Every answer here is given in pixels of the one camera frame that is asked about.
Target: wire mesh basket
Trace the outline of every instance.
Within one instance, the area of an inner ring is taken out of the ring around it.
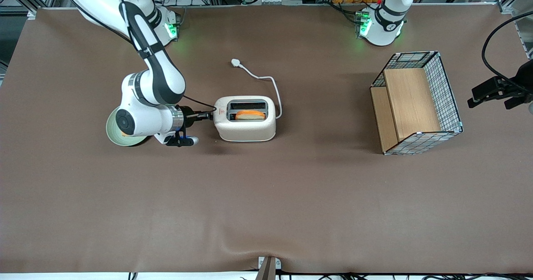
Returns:
[[[457,103],[440,53],[438,51],[424,51],[394,54],[372,83],[371,88],[386,86],[385,70],[402,68],[424,69],[441,131],[415,132],[384,151],[383,154],[385,155],[420,154],[463,132],[463,123],[459,117]]]

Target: green led light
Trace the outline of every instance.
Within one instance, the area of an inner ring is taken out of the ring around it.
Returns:
[[[361,26],[360,34],[363,36],[366,36],[368,34],[368,30],[370,29],[370,26],[372,26],[372,20],[368,19],[363,25]]]
[[[170,37],[175,37],[176,36],[176,26],[172,25],[172,24],[166,24],[165,23],[165,28],[167,29],[167,32],[168,32],[168,35],[170,35]]]
[[[396,37],[400,35],[402,26],[403,26],[403,22],[400,24],[400,26],[398,26],[398,32],[396,33]]]

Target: cable clamp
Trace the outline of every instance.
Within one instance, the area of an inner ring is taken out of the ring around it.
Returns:
[[[158,53],[159,51],[161,51],[163,49],[165,49],[163,44],[161,42],[158,42],[158,43],[155,43],[154,45],[150,45],[150,46],[146,47],[143,50],[137,51],[137,53],[139,54],[139,56],[142,59],[147,59],[150,56],[153,56],[154,54]]]

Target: white power cord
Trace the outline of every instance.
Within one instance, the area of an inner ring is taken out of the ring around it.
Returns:
[[[240,63],[240,60],[236,58],[232,59],[232,65],[235,68],[242,68],[244,71],[248,72],[248,74],[250,74],[251,77],[254,77],[256,79],[270,79],[272,81],[272,84],[274,85],[274,90],[276,90],[276,95],[278,96],[279,115],[276,117],[276,119],[279,119],[283,113],[283,110],[281,109],[281,98],[279,97],[278,86],[276,85],[276,81],[274,80],[274,78],[273,77],[259,77],[259,76],[254,75],[252,72],[250,72],[250,70],[248,70],[245,66],[243,66]]]

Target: metal bracket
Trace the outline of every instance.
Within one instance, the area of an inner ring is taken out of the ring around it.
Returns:
[[[281,269],[281,260],[274,257],[259,257],[259,272],[255,280],[275,280],[276,269]]]
[[[278,258],[273,258],[275,263],[276,263],[276,269],[281,269],[281,260],[279,260]],[[257,268],[258,269],[261,269],[261,265],[263,265],[263,261],[265,260],[265,257],[261,256],[259,257],[259,263],[257,265]]]
[[[503,15],[508,15],[513,13],[513,8],[511,6],[505,6],[503,3],[501,3],[501,0],[498,0],[498,7],[500,9],[500,12]]]
[[[26,16],[28,17],[28,20],[35,20],[35,13],[32,11],[28,11]]]
[[[179,30],[181,29],[182,18],[181,14],[176,13],[176,37],[174,38],[176,42],[179,40]]]

